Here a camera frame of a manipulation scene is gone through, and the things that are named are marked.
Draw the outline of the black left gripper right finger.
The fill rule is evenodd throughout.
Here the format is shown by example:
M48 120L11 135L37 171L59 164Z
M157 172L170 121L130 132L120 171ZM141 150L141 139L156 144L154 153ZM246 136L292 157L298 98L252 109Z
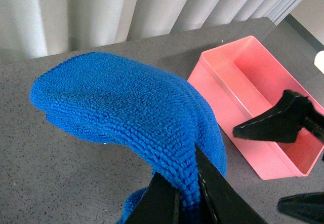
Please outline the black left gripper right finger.
M197 145L195 155L201 193L202 223L266 223L231 187Z

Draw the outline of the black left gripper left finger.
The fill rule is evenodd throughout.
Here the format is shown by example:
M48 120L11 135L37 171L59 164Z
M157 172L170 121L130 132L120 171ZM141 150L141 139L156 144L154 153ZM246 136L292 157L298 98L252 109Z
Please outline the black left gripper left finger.
M131 223L176 224L179 222L179 211L179 191L159 173L155 173L147 191L131 213Z

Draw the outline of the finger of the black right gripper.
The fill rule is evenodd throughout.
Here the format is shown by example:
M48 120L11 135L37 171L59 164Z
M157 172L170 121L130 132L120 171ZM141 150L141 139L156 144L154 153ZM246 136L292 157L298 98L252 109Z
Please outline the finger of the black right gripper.
M274 107L235 126L233 136L294 143L303 128L323 142L323 115L315 109L308 97L292 90L284 90Z
M323 223L323 192L283 197L277 210L306 223Z

